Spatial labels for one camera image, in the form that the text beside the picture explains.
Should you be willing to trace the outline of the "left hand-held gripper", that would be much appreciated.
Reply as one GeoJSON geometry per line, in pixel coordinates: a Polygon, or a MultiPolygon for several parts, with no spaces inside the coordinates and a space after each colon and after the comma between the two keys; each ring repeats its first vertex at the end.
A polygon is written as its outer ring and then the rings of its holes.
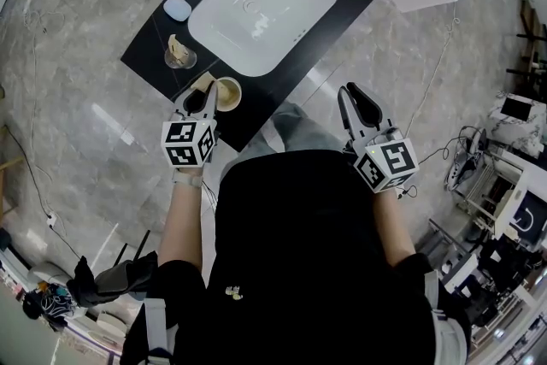
{"type": "Polygon", "coordinates": [[[189,87],[174,102],[175,112],[190,117],[162,124],[161,147],[171,168],[201,168],[215,145],[218,87],[212,81],[203,90],[189,87]]]}

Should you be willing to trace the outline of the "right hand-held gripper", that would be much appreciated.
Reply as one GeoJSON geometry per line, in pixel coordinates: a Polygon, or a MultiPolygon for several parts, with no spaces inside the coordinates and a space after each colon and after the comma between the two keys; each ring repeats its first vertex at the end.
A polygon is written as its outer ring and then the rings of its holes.
{"type": "Polygon", "coordinates": [[[391,119],[380,123],[381,108],[357,83],[339,89],[338,106],[350,135],[344,157],[373,193],[402,185],[419,170],[410,139],[391,119]]]}

